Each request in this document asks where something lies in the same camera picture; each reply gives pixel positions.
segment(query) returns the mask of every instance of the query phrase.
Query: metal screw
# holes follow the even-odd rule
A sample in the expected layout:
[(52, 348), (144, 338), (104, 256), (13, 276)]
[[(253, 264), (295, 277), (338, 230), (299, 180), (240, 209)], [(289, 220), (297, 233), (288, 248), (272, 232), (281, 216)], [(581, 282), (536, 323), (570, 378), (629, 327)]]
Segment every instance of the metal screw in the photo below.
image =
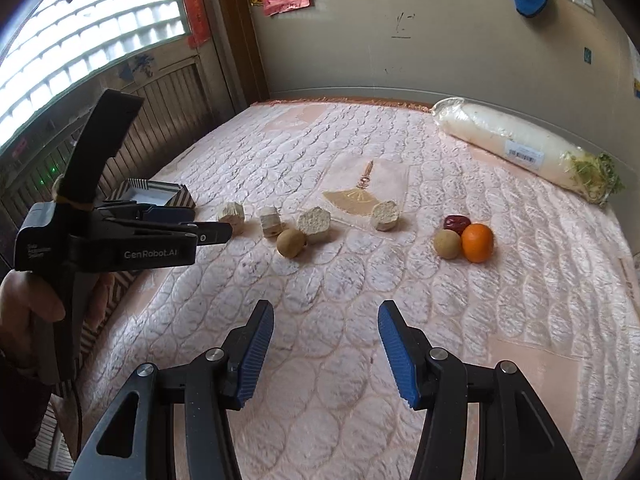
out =
[(502, 370), (506, 374), (514, 374), (518, 371), (518, 367), (511, 361), (502, 361), (500, 363), (500, 370)]
[(154, 366), (151, 363), (144, 363), (138, 367), (136, 372), (140, 377), (146, 377), (154, 372)]
[(212, 348), (207, 350), (205, 357), (207, 361), (220, 361), (225, 356), (225, 351), (222, 348)]
[(447, 352), (444, 348), (432, 348), (429, 350), (429, 355), (431, 359), (436, 359), (436, 361), (444, 361), (447, 357), (449, 357), (449, 352)]

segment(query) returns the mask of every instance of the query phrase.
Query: beige wall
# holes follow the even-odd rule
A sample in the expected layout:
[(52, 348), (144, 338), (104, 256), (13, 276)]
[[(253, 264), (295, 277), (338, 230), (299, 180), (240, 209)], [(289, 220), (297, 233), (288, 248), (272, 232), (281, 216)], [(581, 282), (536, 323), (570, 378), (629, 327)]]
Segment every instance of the beige wall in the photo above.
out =
[(630, 189), (615, 207), (640, 251), (640, 100), (626, 35), (601, 0), (595, 16), (552, 0), (532, 20), (513, 0), (314, 2), (271, 18), (252, 11), (272, 98), (460, 95), (535, 118), (621, 161)]

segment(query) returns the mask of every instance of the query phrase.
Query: orange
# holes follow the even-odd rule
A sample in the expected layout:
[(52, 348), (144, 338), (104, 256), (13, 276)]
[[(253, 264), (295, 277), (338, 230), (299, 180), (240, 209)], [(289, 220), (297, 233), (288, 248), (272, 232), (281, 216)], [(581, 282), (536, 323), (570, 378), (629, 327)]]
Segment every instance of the orange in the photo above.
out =
[(484, 224), (471, 224), (461, 238), (462, 252), (472, 263), (481, 264), (494, 252), (494, 233)]

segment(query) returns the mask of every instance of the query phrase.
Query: blue gripper pad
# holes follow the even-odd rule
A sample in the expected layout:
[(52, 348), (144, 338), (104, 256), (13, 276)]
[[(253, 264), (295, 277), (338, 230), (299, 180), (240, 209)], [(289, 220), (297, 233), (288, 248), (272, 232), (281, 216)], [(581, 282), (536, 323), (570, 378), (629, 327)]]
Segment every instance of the blue gripper pad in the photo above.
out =
[[(398, 317), (404, 326), (397, 326), (393, 317)], [(393, 301), (383, 301), (378, 309), (378, 331), (385, 347), (386, 358), (389, 359), (391, 371), (396, 380), (400, 396), (415, 408), (420, 400), (416, 363), (409, 355), (399, 330), (407, 331), (408, 327)]]
[[(244, 406), (245, 402), (254, 396), (258, 377), (260, 376), (262, 364), (264, 363), (264, 357), (269, 348), (271, 335), (273, 334), (273, 307), (271, 303), (264, 301), (264, 303), (266, 303), (264, 311), (261, 313), (257, 312), (261, 301), (258, 302), (254, 313), (246, 324), (247, 328), (254, 330), (254, 334), (238, 368), (236, 400), (240, 406)], [(258, 319), (252, 319), (255, 314), (260, 314), (260, 317)]]

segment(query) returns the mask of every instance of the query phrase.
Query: bright window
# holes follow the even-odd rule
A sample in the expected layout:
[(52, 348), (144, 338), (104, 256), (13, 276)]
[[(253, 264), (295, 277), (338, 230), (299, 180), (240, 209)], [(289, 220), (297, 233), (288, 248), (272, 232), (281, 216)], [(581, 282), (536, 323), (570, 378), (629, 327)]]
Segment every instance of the bright window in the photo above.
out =
[(44, 0), (0, 65), (0, 146), (89, 74), (185, 33), (180, 0)]

